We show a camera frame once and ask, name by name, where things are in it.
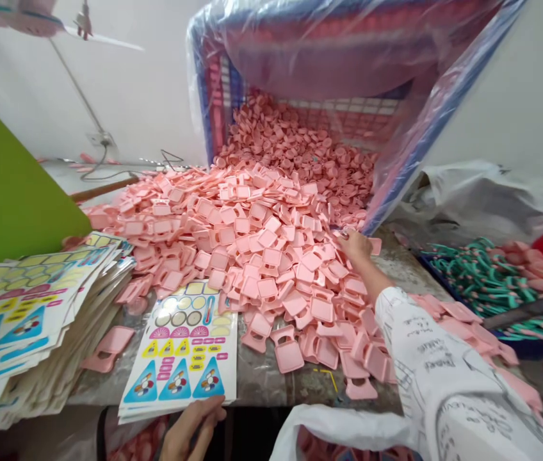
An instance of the white wall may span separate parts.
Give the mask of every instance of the white wall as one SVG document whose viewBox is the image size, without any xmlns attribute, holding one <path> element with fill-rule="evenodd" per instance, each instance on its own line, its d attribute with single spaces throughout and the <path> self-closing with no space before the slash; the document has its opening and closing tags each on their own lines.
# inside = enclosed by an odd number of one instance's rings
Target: white wall
<svg viewBox="0 0 543 461">
<path fill-rule="evenodd" d="M 58 0 L 54 15 L 72 20 L 81 0 Z M 145 52 L 83 42 L 55 43 L 123 163 L 162 160 L 163 148 L 201 165 L 186 79 L 186 25 L 206 0 L 90 0 L 93 32 Z M 85 134 L 95 128 L 47 39 L 0 28 L 0 119 L 35 157 L 96 158 Z"/>
<path fill-rule="evenodd" d="M 428 157 L 483 158 L 543 178 L 543 1 L 531 0 Z"/>
</svg>

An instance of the electrical socket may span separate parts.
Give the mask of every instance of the electrical socket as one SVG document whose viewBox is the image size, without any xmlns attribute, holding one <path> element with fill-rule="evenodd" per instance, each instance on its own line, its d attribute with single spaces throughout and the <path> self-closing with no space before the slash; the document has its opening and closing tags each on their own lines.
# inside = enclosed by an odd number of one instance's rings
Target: electrical socket
<svg viewBox="0 0 543 461">
<path fill-rule="evenodd" d="M 109 142 L 109 145 L 115 145 L 111 133 L 107 131 L 103 133 L 86 133 L 86 137 L 94 147 L 103 147 L 103 141 Z"/>
</svg>

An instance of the ceiling fan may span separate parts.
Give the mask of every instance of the ceiling fan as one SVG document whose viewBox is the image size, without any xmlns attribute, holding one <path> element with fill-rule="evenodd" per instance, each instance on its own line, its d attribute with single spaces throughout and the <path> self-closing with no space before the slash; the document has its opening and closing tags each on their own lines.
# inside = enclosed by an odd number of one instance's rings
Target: ceiling fan
<svg viewBox="0 0 543 461">
<path fill-rule="evenodd" d="M 9 27 L 28 35 L 51 38 L 58 32 L 66 32 L 76 38 L 117 45 L 138 51 L 143 48 L 102 35 L 92 33 L 90 8 L 84 0 L 82 10 L 75 19 L 76 28 L 65 26 L 52 16 L 57 0 L 3 0 L 0 1 L 0 27 Z"/>
</svg>

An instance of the plastic basket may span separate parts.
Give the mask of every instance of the plastic basket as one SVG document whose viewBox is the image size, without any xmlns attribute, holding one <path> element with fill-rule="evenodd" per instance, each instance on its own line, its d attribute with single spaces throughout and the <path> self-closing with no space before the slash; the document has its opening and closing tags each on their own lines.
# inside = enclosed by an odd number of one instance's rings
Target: plastic basket
<svg viewBox="0 0 543 461">
<path fill-rule="evenodd" d="M 468 309 L 474 312 L 472 305 L 467 302 L 463 296 L 459 295 L 442 276 L 440 271 L 436 269 L 431 261 L 434 256 L 417 255 L 417 260 L 425 268 L 427 272 L 442 286 L 455 301 L 464 304 Z M 504 341 L 505 335 L 499 331 L 492 332 L 500 341 Z M 540 360 L 543 358 L 543 339 L 526 339 L 524 341 L 507 341 L 505 344 L 511 346 L 517 356 L 522 360 Z"/>
<path fill-rule="evenodd" d="M 492 14 L 485 18 L 480 17 L 481 23 L 472 21 L 464 24 L 463 29 L 458 28 L 457 24 L 463 24 L 462 21 L 474 14 L 479 5 L 498 2 L 383 0 L 377 3 L 371 14 L 364 14 L 364 10 L 372 4 L 369 1 L 344 0 L 333 3 L 337 7 L 316 23 L 316 27 L 309 31 L 309 38 L 334 38 L 343 30 L 343 24 L 362 15 L 363 20 L 355 27 L 355 33 L 371 31 L 388 36 L 385 49 L 393 50 L 394 56 L 406 58 L 412 55 L 427 55 L 432 52 L 431 48 L 435 44 L 420 37 L 413 29 L 418 30 L 418 18 L 433 4 L 441 4 L 442 7 L 436 10 L 438 16 L 428 21 L 428 27 L 435 24 L 442 29 L 448 29 L 458 41 L 466 37 L 473 38 L 470 45 L 466 45 L 467 49 L 461 57 L 439 78 L 435 91 L 432 92 L 433 96 L 427 100 L 419 114 L 411 114 L 414 116 L 414 123 L 410 129 L 404 132 L 397 142 L 393 139 L 394 151 L 389 154 L 394 158 L 386 171 L 380 174 L 379 178 L 375 178 L 375 196 L 368 206 L 368 217 L 362 230 L 365 234 L 371 234 L 401 199 L 403 191 L 418 173 L 418 167 L 428 149 L 516 19 L 524 0 L 508 0 L 499 11 L 492 12 L 495 16 Z M 287 40 L 293 35 L 299 36 L 303 33 L 300 30 L 303 21 L 311 17 L 313 10 L 320 7 L 320 2 L 278 2 L 277 8 L 266 10 L 263 16 L 256 16 L 255 26 L 252 25 L 250 10 L 238 10 L 231 14 L 222 12 L 219 18 L 214 16 L 218 10 L 215 10 L 213 5 L 195 16 L 188 28 L 195 79 L 195 82 L 191 82 L 191 87 L 198 92 L 208 164 L 212 163 L 214 156 L 227 143 L 228 126 L 234 122 L 233 111 L 245 102 L 251 89 L 229 58 L 227 46 L 232 46 L 237 40 L 273 43 Z M 484 29 L 483 20 L 487 21 Z M 247 22 L 248 27 L 244 28 L 243 25 Z M 414 26 L 410 34 L 412 40 L 402 40 L 392 33 L 400 26 L 407 30 L 407 24 Z M 474 38 L 471 33 L 476 29 L 482 31 Z M 413 86 L 414 78 L 408 78 L 396 88 L 371 97 L 320 101 L 279 97 L 277 102 L 286 102 L 295 108 L 302 126 L 325 129 L 336 142 L 355 145 L 365 151 L 381 152 L 392 138 L 398 137 L 398 128 L 406 121 L 403 107 Z"/>
</svg>

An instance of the hand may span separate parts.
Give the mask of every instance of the hand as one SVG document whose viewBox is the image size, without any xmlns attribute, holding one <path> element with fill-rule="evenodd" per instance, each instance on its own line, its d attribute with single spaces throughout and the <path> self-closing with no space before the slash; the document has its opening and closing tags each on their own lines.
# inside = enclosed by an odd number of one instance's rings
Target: hand
<svg viewBox="0 0 543 461">
<path fill-rule="evenodd" d="M 165 435 L 160 461 L 202 461 L 217 422 L 227 417 L 227 411 L 221 407 L 224 401 L 225 396 L 214 396 L 188 405 Z M 191 439 L 199 426 L 199 436 L 190 451 Z"/>
<path fill-rule="evenodd" d="M 348 238 L 338 239 L 342 245 L 344 254 L 349 258 L 351 263 L 357 263 L 362 260 L 370 260 L 372 255 L 372 242 L 365 235 L 356 230 L 349 230 Z"/>
</svg>

